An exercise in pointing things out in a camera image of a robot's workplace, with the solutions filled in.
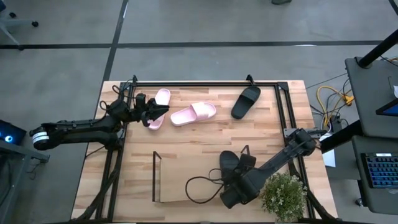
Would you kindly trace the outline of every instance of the pink slipper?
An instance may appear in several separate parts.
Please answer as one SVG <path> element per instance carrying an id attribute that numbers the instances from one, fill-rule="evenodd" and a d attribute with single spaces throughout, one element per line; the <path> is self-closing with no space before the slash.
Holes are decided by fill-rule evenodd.
<path id="1" fill-rule="evenodd" d="M 161 88 L 156 93 L 155 101 L 158 105 L 169 105 L 170 97 L 171 97 L 170 91 L 168 89 Z M 150 125 L 148 128 L 153 131 L 158 130 L 163 123 L 163 119 L 164 119 L 164 114 L 161 117 L 157 118 L 155 121 L 149 120 L 148 123 Z"/>
<path id="2" fill-rule="evenodd" d="M 183 126 L 196 121 L 203 121 L 216 114 L 216 107 L 211 103 L 192 103 L 188 108 L 175 112 L 170 116 L 174 126 Z"/>

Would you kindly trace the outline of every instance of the blue light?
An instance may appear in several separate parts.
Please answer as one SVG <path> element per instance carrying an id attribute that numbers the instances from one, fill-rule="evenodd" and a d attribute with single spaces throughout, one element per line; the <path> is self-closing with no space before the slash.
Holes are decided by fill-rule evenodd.
<path id="1" fill-rule="evenodd" d="M 4 139 L 6 140 L 6 142 L 11 142 L 12 141 L 12 137 L 11 136 L 6 136 Z"/>

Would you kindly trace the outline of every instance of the green plant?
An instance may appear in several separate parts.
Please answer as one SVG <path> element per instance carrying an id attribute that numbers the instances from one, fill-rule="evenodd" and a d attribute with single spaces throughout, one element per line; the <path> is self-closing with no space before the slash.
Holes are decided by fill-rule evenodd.
<path id="1" fill-rule="evenodd" d="M 303 216 L 307 187 L 296 176 L 274 174 L 268 178 L 259 200 L 261 207 L 275 213 L 280 222 L 294 222 Z"/>

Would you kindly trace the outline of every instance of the wooden table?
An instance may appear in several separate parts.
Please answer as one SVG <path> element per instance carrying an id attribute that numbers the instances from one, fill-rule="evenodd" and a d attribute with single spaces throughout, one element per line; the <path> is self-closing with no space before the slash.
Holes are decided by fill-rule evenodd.
<path id="1" fill-rule="evenodd" d="M 287 81 L 294 115 L 299 128 L 313 128 L 312 113 L 304 82 Z M 101 99 L 111 103 L 117 97 L 112 85 L 120 82 L 105 82 Z M 137 88 L 147 99 L 155 97 L 159 87 Z M 201 157 L 219 155 L 224 150 L 239 153 L 245 145 L 257 157 L 257 166 L 270 159 L 284 145 L 275 90 L 261 87 L 261 96 L 242 120 L 235 120 L 230 112 L 244 87 L 170 87 L 172 94 L 170 111 L 158 131 L 150 131 L 141 123 L 128 126 L 123 163 L 119 180 L 118 196 L 114 210 L 114 222 L 273 222 L 275 216 L 265 213 L 258 200 L 247 205 L 236 205 L 228 210 L 219 198 L 197 205 L 189 200 L 159 203 L 152 201 L 152 152 L 162 158 Z M 284 102 L 286 122 L 289 116 Z M 207 101 L 216 106 L 217 114 L 210 120 L 182 127 L 170 122 L 170 115 L 197 101 Z M 98 108 L 97 118 L 104 111 Z M 90 143 L 87 153 L 101 145 Z M 76 195 L 72 218 L 78 217 L 98 193 L 103 175 L 106 150 L 91 155 L 84 163 Z M 304 157 L 311 191 L 326 208 L 337 217 L 335 203 L 320 151 Z M 104 216 L 108 211 L 105 203 Z"/>

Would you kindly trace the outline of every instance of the keyboard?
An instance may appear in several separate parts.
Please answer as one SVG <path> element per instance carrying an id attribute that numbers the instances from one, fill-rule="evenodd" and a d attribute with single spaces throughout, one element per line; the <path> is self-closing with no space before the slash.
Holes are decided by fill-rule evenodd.
<path id="1" fill-rule="evenodd" d="M 363 154 L 372 188 L 398 189 L 398 154 Z"/>

